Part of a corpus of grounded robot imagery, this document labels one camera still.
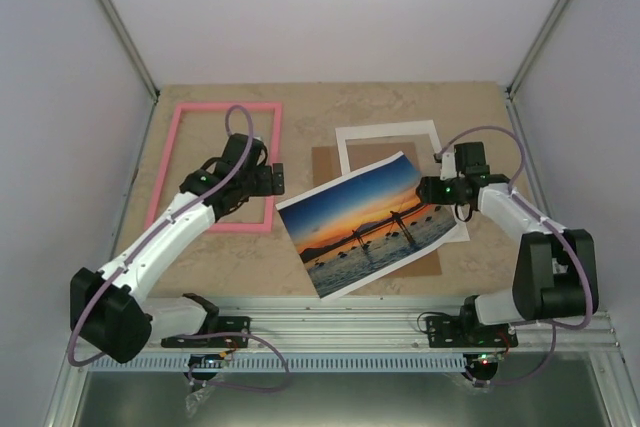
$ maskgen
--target metal floor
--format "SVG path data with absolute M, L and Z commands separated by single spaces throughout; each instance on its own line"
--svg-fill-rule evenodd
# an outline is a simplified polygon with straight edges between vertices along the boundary
M 512 354 L 499 376 L 535 367 L 540 354 Z M 230 374 L 235 382 L 275 385 L 280 374 Z M 296 374 L 279 394 L 217 389 L 192 418 L 177 373 L 90 373 L 76 427 L 127 426 L 545 426 L 610 425 L 593 369 L 558 354 L 539 377 L 493 392 L 474 391 L 460 374 Z

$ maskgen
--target brown cardboard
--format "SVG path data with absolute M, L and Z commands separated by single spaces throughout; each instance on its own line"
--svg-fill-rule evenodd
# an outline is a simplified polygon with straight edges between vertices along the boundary
M 411 163 L 419 169 L 418 154 L 413 142 L 347 146 L 349 164 L 352 170 L 386 159 L 398 151 L 402 151 Z M 340 156 L 336 146 L 313 147 L 311 149 L 311 163 L 314 187 L 330 182 L 341 175 Z M 438 252 L 431 252 L 398 270 L 394 270 L 385 275 L 385 277 L 422 277 L 426 275 L 442 275 Z

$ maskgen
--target photograph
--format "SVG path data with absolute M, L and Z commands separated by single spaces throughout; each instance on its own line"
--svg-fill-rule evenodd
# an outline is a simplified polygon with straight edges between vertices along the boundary
M 335 299 L 454 237 L 449 208 L 423 204 L 421 174 L 402 153 L 276 207 L 322 299 Z

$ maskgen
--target black bracket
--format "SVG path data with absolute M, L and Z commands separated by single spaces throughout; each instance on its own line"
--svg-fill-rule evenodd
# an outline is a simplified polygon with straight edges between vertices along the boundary
M 233 134 L 227 140 L 222 157 L 208 159 L 202 167 L 190 173 L 180 184 L 180 192 L 203 195 L 225 178 L 238 163 L 248 138 Z M 267 165 L 267 148 L 260 139 L 253 139 L 249 155 L 242 168 L 218 192 L 203 200 L 213 209 L 216 219 L 235 212 L 251 197 L 270 197 L 284 194 L 282 164 Z M 208 169 L 215 165 L 213 172 Z
M 426 317 L 426 332 L 429 347 L 445 348 L 487 348 L 504 349 L 504 339 L 509 348 L 518 346 L 518 337 L 509 333 L 509 324 L 487 325 L 465 330 L 459 317 Z
M 196 334 L 215 334 L 218 332 L 238 332 L 249 333 L 251 331 L 251 317 L 245 316 L 221 316 L 218 315 L 220 309 L 212 302 L 200 297 L 196 294 L 183 294 L 183 297 L 193 300 L 200 304 L 207 311 L 202 327 Z M 223 337 L 213 339 L 183 339 L 181 337 L 168 337 L 162 339 L 160 345 L 166 349 L 204 349 L 204 348 L 236 348 L 246 349 L 249 345 L 248 339 L 241 337 L 230 337 L 231 343 Z

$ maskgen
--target cable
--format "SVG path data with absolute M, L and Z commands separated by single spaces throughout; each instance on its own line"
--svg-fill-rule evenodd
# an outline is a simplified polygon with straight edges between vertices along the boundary
M 235 340 L 233 340 L 233 339 L 224 339 L 224 340 L 227 341 L 227 344 L 229 344 L 229 343 L 233 344 L 232 352 L 235 352 L 236 350 L 239 349 L 238 343 Z
M 242 151 L 242 154 L 240 155 L 240 158 L 238 159 L 238 162 L 236 163 L 236 165 L 233 166 L 233 168 L 229 171 L 229 173 L 226 175 L 226 177 L 223 178 L 220 182 L 218 182 L 216 185 L 214 185 L 211 189 L 206 191 L 204 194 L 202 194 L 198 198 L 193 199 L 191 202 L 188 202 L 187 204 L 185 204 L 184 206 L 182 206 L 181 208 L 176 210 L 172 215 L 169 216 L 168 219 L 164 219 L 151 232 L 149 232 L 149 234 L 147 234 L 140 241 L 140 243 L 131 251 L 131 253 L 124 260 L 123 267 L 118 267 L 115 270 L 115 272 L 113 273 L 113 275 L 111 277 L 109 277 L 100 286 L 100 288 L 96 291 L 96 293 L 93 295 L 93 297 L 91 297 L 91 299 L 89 300 L 89 302 L 85 306 L 84 310 L 82 311 L 82 314 L 80 314 L 80 318 L 78 319 L 78 322 L 76 323 L 75 327 L 73 328 L 73 330 L 71 332 L 71 337 L 69 338 L 69 345 L 67 346 L 67 359 L 69 360 L 69 363 L 71 365 L 73 365 L 74 367 L 82 367 L 84 365 L 88 365 L 88 364 L 92 363 L 94 360 L 97 360 L 98 358 L 100 358 L 103 355 L 105 355 L 104 352 L 101 352 L 101 353 L 96 354 L 95 356 L 91 357 L 90 359 L 86 359 L 86 360 L 80 361 L 80 360 L 77 360 L 75 358 L 75 350 L 76 350 L 76 345 L 78 343 L 78 337 L 80 336 L 80 332 L 82 331 L 82 328 L 84 327 L 84 324 L 87 321 L 87 318 L 89 317 L 89 314 L 91 313 L 91 310 L 98 303 L 98 301 L 100 300 L 100 297 L 102 297 L 102 295 L 109 288 L 109 286 L 111 284 L 113 284 L 113 282 L 115 282 L 115 280 L 120 276 L 120 274 L 122 274 L 123 272 L 126 272 L 128 270 L 127 267 L 135 260 L 135 258 L 138 256 L 138 254 L 140 254 L 140 252 L 142 252 L 142 250 L 147 245 L 149 245 L 149 243 L 160 232 L 162 232 L 162 230 L 167 225 L 171 225 L 173 222 L 175 222 L 175 220 L 181 214 L 183 214 L 187 210 L 191 209 L 194 205 L 200 203 L 202 200 L 204 200 L 205 198 L 209 197 L 210 195 L 215 194 L 218 190 L 220 190 L 222 187 L 227 185 L 229 183 L 229 181 L 242 168 L 242 165 L 244 164 L 245 160 L 247 159 L 247 157 L 249 155 L 249 151 L 251 150 L 251 146 L 253 145 L 253 138 L 254 138 L 254 135 L 253 135 L 253 119 L 251 118 L 251 114 L 249 113 L 249 111 L 245 107 L 243 107 L 242 105 L 237 105 L 236 104 L 236 105 L 231 106 L 229 108 L 229 110 L 227 110 L 227 112 L 226 112 L 226 114 L 224 116 L 224 125 L 225 125 L 225 130 L 227 131 L 227 135 L 228 136 L 232 135 L 231 127 L 229 125 L 229 118 L 230 118 L 230 116 L 231 116 L 231 114 L 233 113 L 234 110 L 239 110 L 240 112 L 242 112 L 244 114 L 245 118 L 247 119 L 247 131 L 248 131 L 248 133 L 247 133 L 247 143 L 244 146 L 244 150 Z
M 535 209 L 531 208 L 529 204 L 525 201 L 525 199 L 513 188 L 513 185 L 516 179 L 520 176 L 520 174 L 524 170 L 525 158 L 526 158 L 524 144 L 520 141 L 520 139 L 518 139 L 518 137 L 513 132 L 511 132 L 508 129 L 505 129 L 504 127 L 498 127 L 495 125 L 482 125 L 479 127 L 474 127 L 472 129 L 465 130 L 464 132 L 461 132 L 460 134 L 456 135 L 440 150 L 440 152 L 436 154 L 436 157 L 442 158 L 442 155 L 449 148 L 451 148 L 453 143 L 456 142 L 458 139 L 464 137 L 465 135 L 471 134 L 473 132 L 478 132 L 480 130 L 495 130 L 498 132 L 502 132 L 508 135 L 509 137 L 511 137 L 515 141 L 515 143 L 518 145 L 518 150 L 520 151 L 520 165 L 518 166 L 518 169 L 513 174 L 513 177 L 511 178 L 511 180 L 509 181 L 509 184 L 508 184 L 509 194 L 513 199 L 513 201 L 516 204 L 518 204 L 520 208 L 522 208 L 522 210 L 524 210 L 525 212 L 533 216 L 533 218 L 536 219 L 540 223 L 540 225 L 543 225 L 547 229 L 549 229 L 549 231 L 558 240 L 558 242 L 560 242 L 560 244 L 562 245 L 562 248 L 565 250 L 567 255 L 569 255 L 569 258 L 571 259 L 571 262 L 573 263 L 576 269 L 578 278 L 580 279 L 580 285 L 582 286 L 582 290 L 584 291 L 584 297 L 585 297 L 585 309 L 586 309 L 585 315 L 584 315 L 584 318 L 582 319 L 582 322 L 580 322 L 579 324 L 577 325 L 565 324 L 564 322 L 559 322 L 553 319 L 545 321 L 545 323 L 548 323 L 551 325 L 551 329 L 552 329 L 551 348 L 549 349 L 549 352 L 547 353 L 544 360 L 540 363 L 540 365 L 538 365 L 538 367 L 536 367 L 529 374 L 524 375 L 522 377 L 518 377 L 510 380 L 497 380 L 492 382 L 495 385 L 513 385 L 518 382 L 522 382 L 532 377 L 535 377 L 542 370 L 544 370 L 547 367 L 547 365 L 549 365 L 553 352 L 556 349 L 556 340 L 557 340 L 556 327 L 562 327 L 569 330 L 581 330 L 589 325 L 589 323 L 591 322 L 591 318 L 593 316 L 593 295 L 591 293 L 591 288 L 589 287 L 589 280 L 587 278 L 587 274 L 584 270 L 584 267 L 582 266 L 582 262 L 580 262 L 580 259 L 578 259 L 578 256 L 576 255 L 575 251 L 573 250 L 569 242 L 567 242 L 567 240 L 564 238 L 562 233 L 560 233 L 560 231 L 556 229 L 553 226 L 553 224 L 551 224 L 548 221 L 546 217 L 541 216 Z M 465 376 L 469 378 L 469 380 L 472 380 L 473 382 L 480 383 L 480 385 L 488 385 L 489 383 L 489 382 L 479 381 L 477 379 L 472 378 L 468 371 L 465 373 Z
M 420 315 L 418 315 L 418 318 L 416 319 L 416 324 L 418 324 L 418 330 L 420 332 L 422 332 L 423 334 L 428 334 L 429 333 L 426 330 L 422 330 L 420 328 L 420 319 L 422 318 L 423 315 L 426 315 L 426 314 L 437 315 L 437 316 L 440 316 L 440 317 L 448 317 L 449 319 L 453 318 L 453 315 L 445 314 L 444 312 L 434 312 L 434 311 L 430 311 L 430 310 L 427 310 L 426 312 L 422 312 Z
M 465 224 L 467 222 L 469 222 L 471 220 L 471 217 L 473 217 L 473 208 L 470 206 L 469 207 L 469 212 L 467 212 L 467 216 L 466 217 L 462 217 L 460 215 L 460 204 L 456 204 L 455 207 L 453 208 L 455 214 L 456 214 L 456 219 L 458 219 L 460 222 L 464 222 Z
M 473 377 L 468 370 L 465 371 L 464 375 L 467 379 L 469 379 L 474 384 L 480 385 L 483 387 L 488 385 L 503 385 L 503 386 L 514 385 L 514 384 L 518 384 L 520 382 L 524 382 L 526 380 L 532 379 L 533 377 L 536 377 L 538 374 L 540 374 L 544 369 L 546 369 L 549 363 L 551 362 L 551 357 L 553 357 L 553 353 L 556 350 L 557 337 L 558 335 L 556 331 L 556 326 L 551 325 L 551 347 L 549 347 L 549 351 L 547 352 L 547 355 L 545 355 L 544 359 L 542 359 L 542 362 L 540 362 L 538 366 L 528 374 L 522 375 L 520 377 L 516 377 L 514 379 L 507 379 L 507 380 L 500 380 L 500 379 L 479 380 Z
M 511 344 L 509 343 L 509 339 L 507 338 L 506 335 L 504 335 L 504 333 L 502 332 L 498 332 L 498 336 L 502 339 L 502 341 L 504 342 L 504 351 L 502 352 L 502 355 L 507 355 L 509 353 L 509 350 L 511 350 Z
M 222 160 L 222 157 L 211 157 L 210 159 L 207 159 L 207 161 L 204 164 L 202 164 L 202 167 L 200 168 L 202 170 L 209 170 L 209 167 L 211 167 L 216 162 L 220 162 L 221 160 Z
M 285 373 L 284 380 L 280 383 L 280 385 L 276 385 L 275 387 L 253 387 L 251 385 L 234 384 L 231 382 L 220 382 L 216 380 L 206 380 L 206 381 L 197 380 L 193 378 L 193 370 L 195 369 L 195 364 L 194 364 L 189 368 L 189 371 L 187 372 L 187 379 L 189 379 L 189 382 L 200 383 L 202 385 L 216 385 L 218 387 L 224 387 L 226 389 L 242 390 L 245 392 L 256 392 L 261 394 L 273 394 L 276 392 L 281 392 L 287 387 L 289 387 L 292 377 L 291 377 L 291 371 L 289 370 L 289 364 L 287 363 L 287 360 L 284 358 L 284 356 L 278 349 L 276 349 L 273 345 L 271 345 L 269 342 L 267 342 L 261 337 L 257 337 L 253 334 L 244 334 L 241 332 L 217 332 L 215 334 L 198 334 L 198 335 L 181 335 L 180 336 L 181 339 L 190 339 L 190 340 L 215 339 L 220 337 L 240 337 L 242 339 L 251 339 L 269 348 L 269 350 L 271 350 L 271 352 L 273 352 L 282 363 L 282 368 L 284 369 L 284 373 Z

